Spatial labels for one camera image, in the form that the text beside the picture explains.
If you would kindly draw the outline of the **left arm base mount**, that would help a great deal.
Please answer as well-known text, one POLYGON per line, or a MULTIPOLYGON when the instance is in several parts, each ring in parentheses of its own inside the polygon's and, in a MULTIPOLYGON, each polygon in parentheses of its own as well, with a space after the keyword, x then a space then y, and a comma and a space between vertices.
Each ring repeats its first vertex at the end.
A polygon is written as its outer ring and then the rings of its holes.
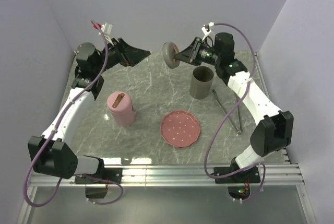
POLYGON ((123 175, 122 168, 106 168, 101 174, 77 175, 74 183, 76 185, 85 185, 85 196, 87 201, 96 205, 108 205, 121 199, 124 189, 121 186, 123 175), (111 192, 111 186, 117 186, 120 194, 109 202, 101 202, 111 192))

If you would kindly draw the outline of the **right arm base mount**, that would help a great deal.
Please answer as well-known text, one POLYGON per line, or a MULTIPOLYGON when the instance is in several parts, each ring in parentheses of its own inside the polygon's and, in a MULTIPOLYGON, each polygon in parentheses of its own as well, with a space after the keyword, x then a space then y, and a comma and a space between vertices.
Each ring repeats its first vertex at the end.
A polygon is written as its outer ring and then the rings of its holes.
POLYGON ((227 174, 234 171, 236 171, 236 168, 214 167, 210 175, 215 176, 215 184, 228 184, 228 194, 234 201, 242 203, 259 193, 264 183, 265 174, 261 177, 258 168, 252 167, 246 171, 227 176, 227 174), (252 183, 259 183, 258 189, 253 194, 251 190, 252 183))

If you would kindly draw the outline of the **pink container lid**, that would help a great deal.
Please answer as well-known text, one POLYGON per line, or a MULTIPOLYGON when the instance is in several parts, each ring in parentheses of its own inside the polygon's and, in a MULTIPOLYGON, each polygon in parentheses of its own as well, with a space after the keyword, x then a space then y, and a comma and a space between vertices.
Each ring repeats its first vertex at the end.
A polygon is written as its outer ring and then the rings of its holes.
POLYGON ((129 96, 124 91, 116 91, 109 95, 107 99, 107 108, 115 114, 122 114, 133 110, 133 103, 129 96))

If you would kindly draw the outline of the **pink cylindrical container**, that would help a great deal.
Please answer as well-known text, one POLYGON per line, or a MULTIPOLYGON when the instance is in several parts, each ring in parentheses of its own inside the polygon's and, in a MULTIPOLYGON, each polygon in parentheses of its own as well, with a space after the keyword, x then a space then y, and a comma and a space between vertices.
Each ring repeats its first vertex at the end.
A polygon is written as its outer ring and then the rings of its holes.
POLYGON ((107 107, 112 114, 117 125, 130 126, 135 121, 135 112, 132 102, 120 102, 117 107, 112 107, 113 103, 107 103, 107 107))

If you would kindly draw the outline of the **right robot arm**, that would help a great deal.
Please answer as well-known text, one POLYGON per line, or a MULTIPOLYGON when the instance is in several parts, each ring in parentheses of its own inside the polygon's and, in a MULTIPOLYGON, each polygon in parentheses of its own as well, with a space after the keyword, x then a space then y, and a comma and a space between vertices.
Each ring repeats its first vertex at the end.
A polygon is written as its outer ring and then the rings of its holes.
POLYGON ((235 58, 234 39, 230 33, 216 34, 213 46, 205 39, 196 37, 183 51, 174 43, 165 43, 163 58, 169 68, 180 62, 199 66, 213 65, 217 76, 238 97, 252 115, 256 128, 250 137, 250 145, 232 160, 229 175, 236 182, 244 181, 249 169, 260 164, 265 157, 291 143, 294 117, 290 111, 283 112, 263 93, 253 80, 253 71, 235 58))

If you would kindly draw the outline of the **grey container lid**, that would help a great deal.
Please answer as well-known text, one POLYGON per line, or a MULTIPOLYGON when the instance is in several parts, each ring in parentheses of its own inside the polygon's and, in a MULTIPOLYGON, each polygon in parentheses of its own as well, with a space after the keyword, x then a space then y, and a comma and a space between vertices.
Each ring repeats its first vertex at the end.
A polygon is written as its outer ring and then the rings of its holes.
POLYGON ((173 42, 166 42, 162 48, 163 59, 170 69, 177 68, 180 61, 175 58, 178 48, 173 42))

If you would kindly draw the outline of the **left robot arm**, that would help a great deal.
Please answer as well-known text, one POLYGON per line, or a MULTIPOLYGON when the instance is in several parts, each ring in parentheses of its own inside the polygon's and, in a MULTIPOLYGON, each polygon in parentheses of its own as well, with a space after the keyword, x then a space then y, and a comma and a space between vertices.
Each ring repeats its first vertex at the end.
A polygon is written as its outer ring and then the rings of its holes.
POLYGON ((77 156, 69 143, 102 89, 102 73, 117 64, 134 67, 150 54, 130 46, 122 38, 112 39, 102 51, 90 42, 82 43, 76 49, 75 79, 65 104, 51 125, 28 141, 29 171, 62 179, 87 174, 93 183, 102 182, 106 172, 103 159, 77 156))

